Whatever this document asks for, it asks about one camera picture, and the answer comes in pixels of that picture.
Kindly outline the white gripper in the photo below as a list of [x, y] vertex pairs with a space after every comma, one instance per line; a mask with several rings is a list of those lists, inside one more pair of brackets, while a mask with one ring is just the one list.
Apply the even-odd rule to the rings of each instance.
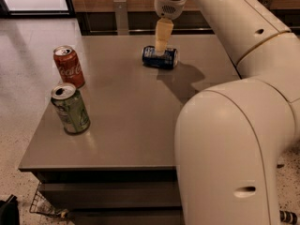
[[173, 31], [173, 22], [177, 19], [185, 6], [187, 0], [154, 0], [156, 14], [161, 18], [156, 25], [156, 43], [157, 53], [163, 53], [166, 50], [168, 41]]

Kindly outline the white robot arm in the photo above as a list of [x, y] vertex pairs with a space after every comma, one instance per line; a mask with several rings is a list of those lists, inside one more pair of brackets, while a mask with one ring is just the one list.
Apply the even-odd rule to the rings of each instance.
[[[155, 0], [161, 17], [187, 0]], [[181, 110], [174, 153], [186, 225], [280, 225], [277, 165], [299, 140], [299, 39], [258, 0], [194, 0], [240, 78]]]

